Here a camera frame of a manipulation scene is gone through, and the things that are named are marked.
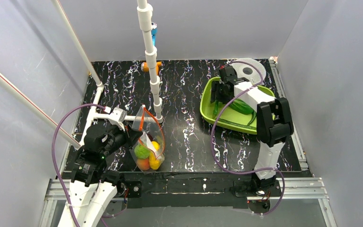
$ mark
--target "black table surface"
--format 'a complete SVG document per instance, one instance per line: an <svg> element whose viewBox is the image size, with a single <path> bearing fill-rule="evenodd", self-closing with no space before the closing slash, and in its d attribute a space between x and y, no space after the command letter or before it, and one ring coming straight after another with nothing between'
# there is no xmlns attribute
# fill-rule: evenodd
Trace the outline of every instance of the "black table surface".
<svg viewBox="0 0 363 227"><path fill-rule="evenodd" d="M259 60L267 70L265 86L279 97L269 60ZM160 172L218 172L210 151L210 130L199 111L204 87L211 77L217 77L217 69L227 60L185 60L162 61L160 69L161 93L165 137L165 161ZM119 107L135 115L142 104L154 113L150 92L149 74L141 71L141 61L94 62L94 68L104 83L100 105ZM89 78L83 103L92 103L96 85ZM77 139L81 139L88 109L79 115L76 127ZM97 120L97 124L109 123ZM221 127L216 128L216 158L233 171L250 171L254 168L259 142L255 135L249 135ZM65 170L71 170L75 154L72 147ZM121 148L107 158L110 170L120 172L139 171L129 151ZM293 141L289 138L280 152L278 166L281 171L301 171Z"/></svg>

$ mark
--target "gray wall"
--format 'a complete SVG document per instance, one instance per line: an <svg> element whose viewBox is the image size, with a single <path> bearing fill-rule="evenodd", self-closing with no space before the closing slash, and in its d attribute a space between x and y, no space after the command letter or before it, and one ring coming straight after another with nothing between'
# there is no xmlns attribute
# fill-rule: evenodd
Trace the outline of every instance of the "gray wall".
<svg viewBox="0 0 363 227"><path fill-rule="evenodd" d="M363 1L310 0L278 67L337 224L363 226Z"/></svg>
<svg viewBox="0 0 363 227"><path fill-rule="evenodd" d="M55 121L81 102L87 69L50 1L0 0L0 72ZM64 124L71 131L74 118ZM53 130L0 87L0 226L35 227ZM60 138L57 159L67 143Z"/></svg>
<svg viewBox="0 0 363 227"><path fill-rule="evenodd" d="M277 56L308 0L148 0L158 59ZM62 0L92 61L144 60L136 0Z"/></svg>

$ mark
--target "clear plastic bag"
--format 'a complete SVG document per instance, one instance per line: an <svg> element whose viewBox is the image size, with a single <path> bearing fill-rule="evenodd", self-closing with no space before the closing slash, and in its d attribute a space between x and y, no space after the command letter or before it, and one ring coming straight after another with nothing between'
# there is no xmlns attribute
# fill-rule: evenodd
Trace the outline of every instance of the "clear plastic bag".
<svg viewBox="0 0 363 227"><path fill-rule="evenodd" d="M130 150L137 167L145 173L158 170L165 161L164 134L158 121L142 106L131 128L143 132L133 150Z"/></svg>

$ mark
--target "green plastic basin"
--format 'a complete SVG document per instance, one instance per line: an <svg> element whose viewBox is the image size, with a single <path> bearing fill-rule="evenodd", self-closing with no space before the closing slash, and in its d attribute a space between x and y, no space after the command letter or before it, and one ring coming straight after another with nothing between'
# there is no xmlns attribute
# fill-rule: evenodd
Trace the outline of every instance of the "green plastic basin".
<svg viewBox="0 0 363 227"><path fill-rule="evenodd" d="M213 124L215 122L215 119L213 119L212 114L215 108L215 102L211 103L211 84L213 81L219 81L220 77L214 77L211 78L207 85L205 86L204 92L202 94L201 103L199 105L199 111L201 112L202 117L205 119L205 121ZM262 92L264 92L267 95L270 95L272 97L275 97L275 94L272 92L271 89L264 87L264 86L258 86L258 89ZM218 112L221 111L221 109L224 107L224 104L219 102L219 108ZM248 134L257 134L257 119L255 119L250 125L247 126L247 124L250 122L252 115L244 115L242 113L239 113L232 108L226 108L226 110L223 112L222 116L220 117L223 121L220 120L216 124L217 126L235 130L235 131L241 131Z"/></svg>

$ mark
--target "cable clip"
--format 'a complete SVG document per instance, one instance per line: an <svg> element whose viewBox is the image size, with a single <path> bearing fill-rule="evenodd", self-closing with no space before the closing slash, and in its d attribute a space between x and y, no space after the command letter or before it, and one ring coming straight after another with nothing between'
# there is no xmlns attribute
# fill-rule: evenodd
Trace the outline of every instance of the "cable clip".
<svg viewBox="0 0 363 227"><path fill-rule="evenodd" d="M82 207L86 207L86 206L88 206L88 204L84 204L84 205L76 206L76 205L69 204L69 203L67 203L67 202L66 202L66 206L67 206L67 207L74 207L74 208L82 208Z"/></svg>

